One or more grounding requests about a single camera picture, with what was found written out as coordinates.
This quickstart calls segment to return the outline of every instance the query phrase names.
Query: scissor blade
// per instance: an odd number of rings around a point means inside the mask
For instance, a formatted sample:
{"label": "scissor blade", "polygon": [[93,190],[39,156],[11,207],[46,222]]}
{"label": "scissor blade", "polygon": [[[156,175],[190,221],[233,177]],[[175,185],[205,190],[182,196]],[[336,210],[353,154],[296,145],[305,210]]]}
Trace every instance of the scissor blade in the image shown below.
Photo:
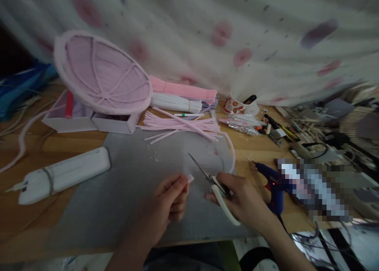
{"label": "scissor blade", "polygon": [[195,164],[197,165],[197,167],[198,167],[198,168],[201,170],[201,172],[204,174],[205,178],[206,178],[206,179],[209,179],[209,174],[206,173],[206,172],[204,171],[204,169],[200,166],[200,164],[196,161],[196,159],[193,158],[193,156],[192,156],[190,153],[188,153],[188,154],[189,154],[189,156],[192,158],[192,160],[195,162]]}

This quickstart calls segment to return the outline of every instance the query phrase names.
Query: red strip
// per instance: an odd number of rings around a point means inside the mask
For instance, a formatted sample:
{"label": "red strip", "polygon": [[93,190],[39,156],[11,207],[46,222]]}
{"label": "red strip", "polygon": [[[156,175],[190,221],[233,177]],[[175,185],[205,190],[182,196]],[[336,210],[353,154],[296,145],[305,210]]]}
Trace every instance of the red strip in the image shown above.
{"label": "red strip", "polygon": [[67,119],[72,118],[72,110],[74,107],[74,95],[72,95],[71,91],[67,92],[67,102],[66,102],[66,111],[64,113],[64,117]]}

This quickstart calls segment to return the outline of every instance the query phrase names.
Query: blue glue gun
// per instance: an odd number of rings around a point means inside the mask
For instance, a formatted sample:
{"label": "blue glue gun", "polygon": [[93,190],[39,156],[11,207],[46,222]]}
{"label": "blue glue gun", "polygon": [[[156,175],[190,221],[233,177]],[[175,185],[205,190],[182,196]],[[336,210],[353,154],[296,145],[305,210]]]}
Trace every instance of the blue glue gun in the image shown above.
{"label": "blue glue gun", "polygon": [[268,185],[266,185],[266,188],[271,191],[271,201],[267,206],[274,214],[280,215],[284,209],[284,192],[278,184],[278,172],[265,164],[251,162],[254,163],[258,172],[267,178]]}

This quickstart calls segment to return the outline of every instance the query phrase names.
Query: hand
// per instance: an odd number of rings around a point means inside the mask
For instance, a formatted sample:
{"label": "hand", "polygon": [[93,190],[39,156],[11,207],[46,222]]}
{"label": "hand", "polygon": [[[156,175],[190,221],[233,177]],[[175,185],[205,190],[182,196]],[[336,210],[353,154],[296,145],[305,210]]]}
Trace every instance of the hand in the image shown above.
{"label": "hand", "polygon": [[[270,231],[273,224],[277,223],[277,218],[246,178],[219,172],[217,180],[233,191],[233,196],[230,199],[224,198],[224,201],[233,216],[243,224],[264,235]],[[206,194],[204,198],[218,205],[213,193]]]}
{"label": "hand", "polygon": [[170,221],[183,219],[187,197],[188,183],[184,174],[163,180],[146,205],[138,211],[128,239],[144,243],[150,250],[162,238]]}

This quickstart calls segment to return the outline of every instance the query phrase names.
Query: pink floral curtain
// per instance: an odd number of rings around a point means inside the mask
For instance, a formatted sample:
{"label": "pink floral curtain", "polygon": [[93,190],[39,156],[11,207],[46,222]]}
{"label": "pink floral curtain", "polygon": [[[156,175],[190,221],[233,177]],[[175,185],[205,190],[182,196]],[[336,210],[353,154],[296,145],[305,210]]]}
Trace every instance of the pink floral curtain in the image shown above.
{"label": "pink floral curtain", "polygon": [[0,0],[0,20],[51,62],[83,29],[150,74],[258,103],[294,105],[378,84],[378,0]]}

